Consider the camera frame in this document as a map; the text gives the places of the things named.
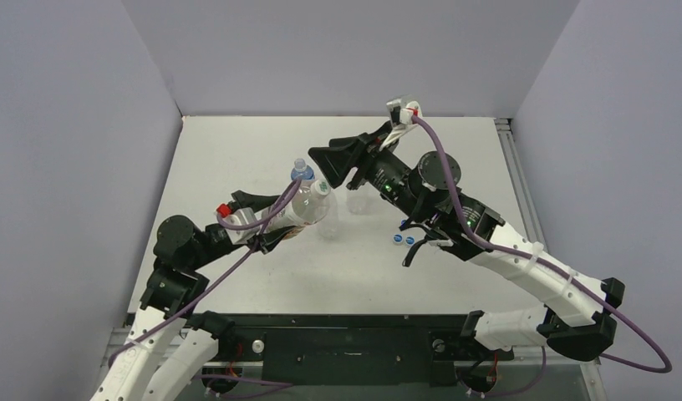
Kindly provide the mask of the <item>blue label bottle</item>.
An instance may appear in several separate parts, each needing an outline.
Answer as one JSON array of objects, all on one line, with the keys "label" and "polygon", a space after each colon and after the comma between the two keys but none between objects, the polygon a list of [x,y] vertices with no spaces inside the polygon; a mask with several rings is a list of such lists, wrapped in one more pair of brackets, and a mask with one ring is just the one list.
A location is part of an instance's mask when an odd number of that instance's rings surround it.
[{"label": "blue label bottle", "polygon": [[303,158],[294,161],[290,171],[291,182],[299,181],[301,187],[309,186],[317,179],[314,168]]}]

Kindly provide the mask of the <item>clear bottle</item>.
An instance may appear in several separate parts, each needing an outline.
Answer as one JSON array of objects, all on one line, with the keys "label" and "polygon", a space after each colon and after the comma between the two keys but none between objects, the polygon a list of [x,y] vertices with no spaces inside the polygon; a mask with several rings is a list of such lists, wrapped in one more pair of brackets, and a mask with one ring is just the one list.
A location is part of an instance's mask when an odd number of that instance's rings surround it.
[{"label": "clear bottle", "polygon": [[328,211],[326,216],[316,224],[317,233],[325,240],[333,240],[339,234],[338,200],[334,192],[327,196]]},{"label": "clear bottle", "polygon": [[346,208],[352,215],[366,216],[374,212],[377,198],[377,190],[370,184],[356,190],[346,190]]}]

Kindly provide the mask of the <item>green orange label bottle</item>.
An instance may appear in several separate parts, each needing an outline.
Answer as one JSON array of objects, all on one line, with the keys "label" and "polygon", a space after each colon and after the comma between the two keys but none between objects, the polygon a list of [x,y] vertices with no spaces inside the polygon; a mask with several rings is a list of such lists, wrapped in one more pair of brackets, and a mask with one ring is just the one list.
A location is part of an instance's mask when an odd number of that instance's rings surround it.
[{"label": "green orange label bottle", "polygon": [[326,216],[328,211],[327,196],[325,198],[313,196],[310,185],[305,187],[300,185],[290,202],[267,223],[264,233],[286,226],[296,226],[297,234],[295,236],[297,236],[307,226],[318,223]]}]

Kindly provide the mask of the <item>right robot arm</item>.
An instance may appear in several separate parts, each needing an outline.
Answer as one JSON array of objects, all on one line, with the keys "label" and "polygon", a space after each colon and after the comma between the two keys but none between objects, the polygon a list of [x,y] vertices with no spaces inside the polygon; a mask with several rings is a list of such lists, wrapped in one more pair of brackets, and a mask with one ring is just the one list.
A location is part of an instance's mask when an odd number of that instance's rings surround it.
[{"label": "right robot arm", "polygon": [[536,307],[514,312],[470,313],[457,336],[464,354],[536,346],[589,362],[613,345],[621,281],[574,271],[493,209],[463,195],[461,168],[450,156],[431,151],[409,167],[394,148],[391,126],[384,124],[371,134],[332,139],[308,153],[333,187],[373,186],[409,224],[425,231],[426,243],[495,272],[538,300]]}]

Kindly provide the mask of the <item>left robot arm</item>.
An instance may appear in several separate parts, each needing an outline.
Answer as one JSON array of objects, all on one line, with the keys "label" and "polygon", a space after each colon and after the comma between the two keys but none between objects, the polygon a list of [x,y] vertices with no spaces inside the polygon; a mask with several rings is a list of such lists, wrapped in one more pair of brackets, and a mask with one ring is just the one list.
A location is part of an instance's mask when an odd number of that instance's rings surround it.
[{"label": "left robot arm", "polygon": [[219,221],[199,229],[188,217],[165,219],[156,231],[154,270],[124,344],[108,359],[94,400],[173,400],[212,358],[235,351],[233,322],[196,306],[250,256],[270,252],[290,226],[267,232],[300,183],[281,195],[238,191]]}]

